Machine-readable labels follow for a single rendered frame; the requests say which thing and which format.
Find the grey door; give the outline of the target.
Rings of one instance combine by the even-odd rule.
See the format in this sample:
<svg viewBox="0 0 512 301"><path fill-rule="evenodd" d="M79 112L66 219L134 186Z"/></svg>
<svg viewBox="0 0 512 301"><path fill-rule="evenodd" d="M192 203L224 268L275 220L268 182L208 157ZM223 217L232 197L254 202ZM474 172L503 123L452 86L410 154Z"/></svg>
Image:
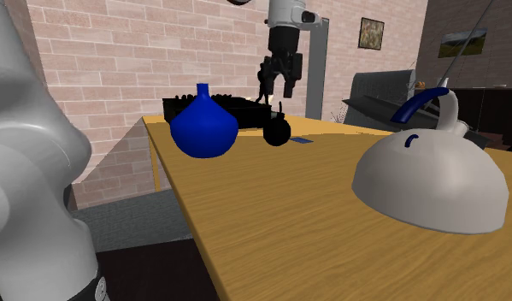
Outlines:
<svg viewBox="0 0 512 301"><path fill-rule="evenodd" d="M321 19L321 24L310 31L309 67L305 117L320 120L322 116L324 85L327 62L329 20Z"/></svg>

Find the thin grey rod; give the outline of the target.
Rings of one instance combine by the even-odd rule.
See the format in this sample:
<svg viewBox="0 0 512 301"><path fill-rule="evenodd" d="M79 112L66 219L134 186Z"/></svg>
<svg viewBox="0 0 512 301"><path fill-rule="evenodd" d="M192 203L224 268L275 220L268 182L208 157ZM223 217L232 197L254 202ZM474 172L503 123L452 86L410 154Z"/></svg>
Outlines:
<svg viewBox="0 0 512 301"><path fill-rule="evenodd" d="M485 87L500 0L429 0L415 60L416 90Z"/></svg>

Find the black round teapot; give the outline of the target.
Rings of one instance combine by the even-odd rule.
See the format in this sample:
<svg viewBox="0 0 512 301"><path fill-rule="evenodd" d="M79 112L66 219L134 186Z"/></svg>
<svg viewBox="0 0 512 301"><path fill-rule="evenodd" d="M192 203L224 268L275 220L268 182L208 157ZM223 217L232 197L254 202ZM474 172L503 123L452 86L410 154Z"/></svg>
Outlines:
<svg viewBox="0 0 512 301"><path fill-rule="evenodd" d="M291 137L291 126L282 112L282 102L279 102L280 110L271 112L271 118L263 126L263 137L272 146L281 146Z"/></svg>

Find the grey sofa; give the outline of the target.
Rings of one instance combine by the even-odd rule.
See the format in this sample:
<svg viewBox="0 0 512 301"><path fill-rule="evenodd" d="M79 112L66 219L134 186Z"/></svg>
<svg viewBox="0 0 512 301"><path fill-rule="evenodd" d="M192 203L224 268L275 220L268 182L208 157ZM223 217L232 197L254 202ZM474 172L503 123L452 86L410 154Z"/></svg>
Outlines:
<svg viewBox="0 0 512 301"><path fill-rule="evenodd" d="M356 73L345 99L348 110L344 124L399 132L410 128L434 129L438 117L417 110L405 124L391 122L396 111L415 95L415 70Z"/></svg>

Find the black flat box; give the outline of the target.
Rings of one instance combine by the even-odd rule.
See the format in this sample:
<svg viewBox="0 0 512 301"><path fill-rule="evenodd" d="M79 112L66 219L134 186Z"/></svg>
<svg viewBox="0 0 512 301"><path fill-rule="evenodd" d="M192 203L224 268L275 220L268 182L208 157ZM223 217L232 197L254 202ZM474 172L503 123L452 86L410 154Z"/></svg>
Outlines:
<svg viewBox="0 0 512 301"><path fill-rule="evenodd" d="M270 105L256 103L243 97L233 97L227 94L215 94L210 97L237 119L240 129L263 128L270 119L278 116L276 112L271 110ZM174 117L193 102L194 98L195 96L191 94L164 98L162 105L165 121L170 123Z"/></svg>

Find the dark framed wall picture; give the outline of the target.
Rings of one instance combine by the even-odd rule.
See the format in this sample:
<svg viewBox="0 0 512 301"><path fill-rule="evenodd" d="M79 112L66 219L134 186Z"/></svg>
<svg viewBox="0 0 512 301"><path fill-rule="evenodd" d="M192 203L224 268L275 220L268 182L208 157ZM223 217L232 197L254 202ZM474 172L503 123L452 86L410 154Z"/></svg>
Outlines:
<svg viewBox="0 0 512 301"><path fill-rule="evenodd" d="M367 50L381 50L385 23L362 17L358 47Z"/></svg>

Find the dark robot stand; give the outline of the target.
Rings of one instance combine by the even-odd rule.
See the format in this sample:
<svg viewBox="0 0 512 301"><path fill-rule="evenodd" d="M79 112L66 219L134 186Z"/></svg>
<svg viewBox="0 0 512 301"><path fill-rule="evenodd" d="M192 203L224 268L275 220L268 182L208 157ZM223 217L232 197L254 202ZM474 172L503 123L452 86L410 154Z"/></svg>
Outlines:
<svg viewBox="0 0 512 301"><path fill-rule="evenodd" d="M193 239L97 253L111 301L220 301Z"/></svg>

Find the wooden table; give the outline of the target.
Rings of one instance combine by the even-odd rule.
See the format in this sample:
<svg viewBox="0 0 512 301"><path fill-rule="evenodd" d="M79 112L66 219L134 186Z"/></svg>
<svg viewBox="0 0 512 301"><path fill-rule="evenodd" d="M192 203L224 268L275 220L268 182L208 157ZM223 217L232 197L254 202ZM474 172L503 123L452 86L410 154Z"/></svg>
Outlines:
<svg viewBox="0 0 512 301"><path fill-rule="evenodd" d="M502 229L410 226L356 198L351 180L382 132L293 116L306 140L243 131L224 156L181 152L160 116L144 124L221 301L512 301L512 152Z"/></svg>

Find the landscape wall picture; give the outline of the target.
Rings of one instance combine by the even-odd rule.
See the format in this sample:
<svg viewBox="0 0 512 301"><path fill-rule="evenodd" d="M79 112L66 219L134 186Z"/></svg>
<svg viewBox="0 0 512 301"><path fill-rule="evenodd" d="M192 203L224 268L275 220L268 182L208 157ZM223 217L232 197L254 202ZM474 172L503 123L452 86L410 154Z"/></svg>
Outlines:
<svg viewBox="0 0 512 301"><path fill-rule="evenodd" d="M441 38L438 58L453 57L461 51L465 45L470 31L445 34ZM478 28L465 46L463 56L479 55L482 53L486 41L487 28Z"/></svg>

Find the blue round vase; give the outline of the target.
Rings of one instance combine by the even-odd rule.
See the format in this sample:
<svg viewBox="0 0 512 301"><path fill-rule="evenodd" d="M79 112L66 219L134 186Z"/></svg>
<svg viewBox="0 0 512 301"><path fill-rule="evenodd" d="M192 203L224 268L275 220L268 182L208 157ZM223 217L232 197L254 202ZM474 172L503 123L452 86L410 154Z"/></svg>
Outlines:
<svg viewBox="0 0 512 301"><path fill-rule="evenodd" d="M178 148L194 158L224 155L238 136L237 119L209 95L207 83L197 83L197 95L170 123Z"/></svg>

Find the dark sideboard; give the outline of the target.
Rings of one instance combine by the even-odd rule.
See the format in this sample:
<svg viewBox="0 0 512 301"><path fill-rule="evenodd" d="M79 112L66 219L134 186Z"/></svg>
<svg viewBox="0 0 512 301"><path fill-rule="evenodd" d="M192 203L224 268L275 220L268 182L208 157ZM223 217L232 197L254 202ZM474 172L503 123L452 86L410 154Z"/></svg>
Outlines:
<svg viewBox="0 0 512 301"><path fill-rule="evenodd" d="M512 88L452 88L459 101L458 118L488 148L512 151Z"/></svg>

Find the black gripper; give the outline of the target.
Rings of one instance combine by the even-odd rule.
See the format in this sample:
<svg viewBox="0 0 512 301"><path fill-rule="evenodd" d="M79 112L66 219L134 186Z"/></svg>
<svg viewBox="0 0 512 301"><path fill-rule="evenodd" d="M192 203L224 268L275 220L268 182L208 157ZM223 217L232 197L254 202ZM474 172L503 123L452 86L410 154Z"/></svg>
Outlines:
<svg viewBox="0 0 512 301"><path fill-rule="evenodd" d="M302 78L303 54L298 52L300 30L295 27L276 26L269 29L268 50L269 58L265 58L257 72L259 95L256 102L265 98L265 104L270 104L274 98L274 88L271 76L282 74L285 80L284 98L292 98L296 81Z"/></svg>

